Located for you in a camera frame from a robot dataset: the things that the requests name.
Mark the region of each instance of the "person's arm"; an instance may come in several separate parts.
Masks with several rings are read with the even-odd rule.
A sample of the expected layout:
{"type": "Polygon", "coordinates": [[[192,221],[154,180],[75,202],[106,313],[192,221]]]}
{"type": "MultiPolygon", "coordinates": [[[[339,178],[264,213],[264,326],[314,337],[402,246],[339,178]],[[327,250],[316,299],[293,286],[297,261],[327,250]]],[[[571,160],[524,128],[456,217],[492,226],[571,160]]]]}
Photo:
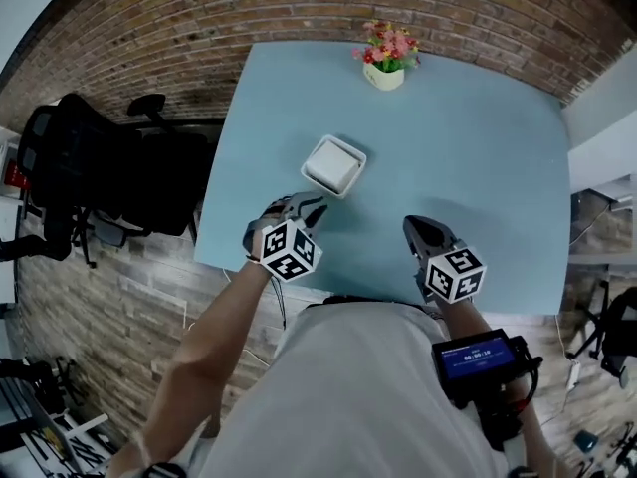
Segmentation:
{"type": "MultiPolygon", "coordinates": [[[[469,300],[450,305],[442,299],[437,299],[436,303],[445,318],[452,339],[469,337],[491,330],[491,327],[469,300]]],[[[507,395],[511,401],[521,400],[527,396],[528,390],[527,383],[523,379],[519,379],[509,384],[507,395]]],[[[557,459],[541,433],[532,402],[520,414],[520,421],[523,424],[522,434],[527,448],[527,465],[539,475],[539,478],[553,478],[553,476],[565,478],[568,476],[568,468],[557,459]]]]}
{"type": "MultiPolygon", "coordinates": [[[[223,389],[270,277],[262,266],[247,262],[185,336],[141,430],[152,463],[172,459],[208,416],[219,423],[223,389]]],[[[143,466],[137,446],[129,442],[112,459],[106,477],[143,466]]]]}

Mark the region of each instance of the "display screen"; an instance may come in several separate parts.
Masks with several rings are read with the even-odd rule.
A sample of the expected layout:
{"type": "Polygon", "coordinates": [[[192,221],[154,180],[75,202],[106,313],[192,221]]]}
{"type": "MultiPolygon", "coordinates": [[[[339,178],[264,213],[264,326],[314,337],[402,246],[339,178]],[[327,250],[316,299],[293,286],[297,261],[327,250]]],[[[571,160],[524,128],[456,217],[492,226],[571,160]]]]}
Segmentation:
{"type": "Polygon", "coordinates": [[[509,346],[501,338],[442,351],[441,358],[449,378],[465,377],[514,360],[509,346]]]}

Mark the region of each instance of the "flower pot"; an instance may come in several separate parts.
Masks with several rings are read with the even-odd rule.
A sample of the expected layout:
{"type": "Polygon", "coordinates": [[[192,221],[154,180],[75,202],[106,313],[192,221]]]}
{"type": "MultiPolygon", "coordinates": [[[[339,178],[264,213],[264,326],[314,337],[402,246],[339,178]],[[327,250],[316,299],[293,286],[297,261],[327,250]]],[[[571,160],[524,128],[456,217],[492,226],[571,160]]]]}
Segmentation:
{"type": "Polygon", "coordinates": [[[363,64],[362,71],[369,82],[382,91],[393,91],[405,81],[405,70],[383,73],[373,64],[363,64]]]}

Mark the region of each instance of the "office chair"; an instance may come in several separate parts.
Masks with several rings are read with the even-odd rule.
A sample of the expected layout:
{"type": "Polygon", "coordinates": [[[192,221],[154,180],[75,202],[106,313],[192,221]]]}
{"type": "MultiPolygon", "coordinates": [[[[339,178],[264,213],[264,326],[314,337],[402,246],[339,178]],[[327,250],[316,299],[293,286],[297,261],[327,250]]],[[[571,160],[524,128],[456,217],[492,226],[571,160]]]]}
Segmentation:
{"type": "Polygon", "coordinates": [[[593,359],[599,359],[599,353],[603,352],[604,357],[601,367],[612,376],[619,379],[619,385],[625,388],[628,384],[628,370],[624,366],[628,356],[637,357],[637,320],[625,320],[628,309],[637,310],[637,288],[631,287],[623,294],[617,296],[608,306],[607,281],[600,282],[604,290],[601,312],[599,315],[592,314],[585,308],[580,308],[595,325],[595,331],[586,339],[582,346],[575,353],[567,353],[569,359],[576,359],[593,342],[595,350],[589,355],[593,359]]]}
{"type": "Polygon", "coordinates": [[[122,219],[140,228],[181,235],[187,227],[196,239],[194,210],[205,194],[214,148],[202,134],[178,132],[159,112],[166,97],[151,94],[134,100],[130,116],[146,115],[164,133],[145,136],[131,184],[135,189],[122,219]]]}
{"type": "MultiPolygon", "coordinates": [[[[82,246],[90,267],[96,263],[89,258],[87,230],[115,246],[151,232],[196,231],[193,213],[205,193],[214,148],[205,136],[170,126],[159,115],[164,102],[163,95],[148,95],[130,104],[130,115],[145,114],[164,131],[144,138],[138,130],[106,119],[75,94],[64,96],[56,107],[35,109],[27,122],[18,150],[18,168],[32,184],[24,198],[65,215],[65,221],[51,219],[51,224],[71,228],[70,242],[82,246]],[[119,218],[141,230],[119,225],[119,218]]],[[[26,250],[23,241],[12,256],[16,250],[22,250],[19,256],[47,255],[43,243],[36,245],[40,238],[27,237],[33,248],[26,250]]],[[[59,248],[61,239],[57,234],[59,248]]],[[[52,258],[63,260],[68,254],[58,252],[52,258]]]]}

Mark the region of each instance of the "table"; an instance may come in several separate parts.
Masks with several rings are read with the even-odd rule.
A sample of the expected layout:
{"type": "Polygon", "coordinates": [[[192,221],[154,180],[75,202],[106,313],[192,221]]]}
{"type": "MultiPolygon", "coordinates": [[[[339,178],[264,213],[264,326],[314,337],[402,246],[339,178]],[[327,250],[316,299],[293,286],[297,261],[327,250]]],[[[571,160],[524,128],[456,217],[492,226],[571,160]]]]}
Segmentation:
{"type": "Polygon", "coordinates": [[[475,65],[421,55],[393,92],[374,88],[355,45],[253,47],[223,128],[195,260],[238,270],[247,223],[274,199],[314,187],[300,168],[325,134],[367,154],[331,199],[318,270],[298,284],[421,303],[407,214],[438,219],[488,264],[477,306],[555,314],[568,254],[567,136],[558,101],[475,65]]]}

